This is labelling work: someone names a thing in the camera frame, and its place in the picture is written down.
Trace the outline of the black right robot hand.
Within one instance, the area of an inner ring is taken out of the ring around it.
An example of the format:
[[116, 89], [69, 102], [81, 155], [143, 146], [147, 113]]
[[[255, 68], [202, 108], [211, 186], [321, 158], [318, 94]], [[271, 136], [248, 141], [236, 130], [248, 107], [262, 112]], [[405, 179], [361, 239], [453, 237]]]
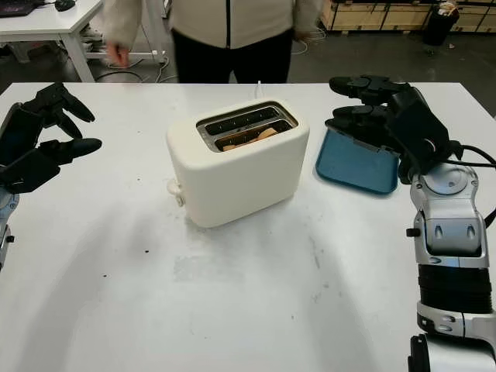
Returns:
[[430, 108], [419, 90], [388, 77], [333, 77], [332, 91], [357, 98], [360, 105], [335, 108], [325, 125], [373, 150], [388, 150], [401, 160], [400, 178], [429, 170]]

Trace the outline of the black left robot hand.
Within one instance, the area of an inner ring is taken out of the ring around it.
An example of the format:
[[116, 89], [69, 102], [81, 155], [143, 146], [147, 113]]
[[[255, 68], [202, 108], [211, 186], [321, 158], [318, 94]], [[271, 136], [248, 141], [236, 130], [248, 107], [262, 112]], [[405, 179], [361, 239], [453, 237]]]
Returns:
[[[38, 91], [30, 101], [16, 102], [1, 124], [1, 165], [12, 164], [30, 150], [39, 150], [57, 165], [69, 164], [75, 158], [99, 150], [102, 141], [85, 139], [69, 115], [83, 122], [95, 120], [90, 109], [61, 82]], [[64, 143], [58, 140], [39, 143], [42, 130], [51, 126], [59, 127], [71, 140]]]

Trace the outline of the person's right hand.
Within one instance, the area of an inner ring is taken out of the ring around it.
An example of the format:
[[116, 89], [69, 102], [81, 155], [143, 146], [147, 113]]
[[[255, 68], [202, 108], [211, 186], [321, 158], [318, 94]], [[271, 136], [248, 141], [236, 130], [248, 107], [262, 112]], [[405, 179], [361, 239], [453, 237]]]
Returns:
[[106, 53], [110, 60], [121, 68], [127, 68], [130, 65], [129, 54], [131, 46], [128, 43], [121, 43], [113, 40], [106, 40]]

